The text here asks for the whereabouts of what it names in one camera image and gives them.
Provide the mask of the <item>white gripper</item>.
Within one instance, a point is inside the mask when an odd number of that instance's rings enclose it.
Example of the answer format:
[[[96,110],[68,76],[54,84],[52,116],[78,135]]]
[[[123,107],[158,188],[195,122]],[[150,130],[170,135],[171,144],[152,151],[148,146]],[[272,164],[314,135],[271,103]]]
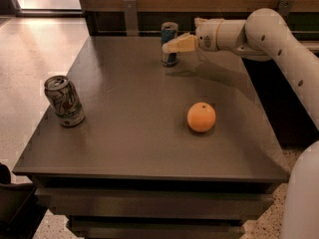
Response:
[[[204,51],[217,52],[217,32],[223,22],[218,19],[195,18],[195,35],[184,33],[164,43],[161,48],[166,54],[195,51],[198,46]]]

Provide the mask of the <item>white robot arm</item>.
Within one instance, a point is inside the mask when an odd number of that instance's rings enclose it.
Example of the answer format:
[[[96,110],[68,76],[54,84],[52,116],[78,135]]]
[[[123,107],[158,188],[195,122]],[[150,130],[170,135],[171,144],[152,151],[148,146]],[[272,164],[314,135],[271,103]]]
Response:
[[[195,33],[164,43],[166,54],[229,51],[256,61],[272,60],[319,128],[319,59],[291,33],[282,16],[268,8],[245,20],[194,20]],[[311,143],[295,162],[287,186],[281,239],[319,236],[319,141]]]

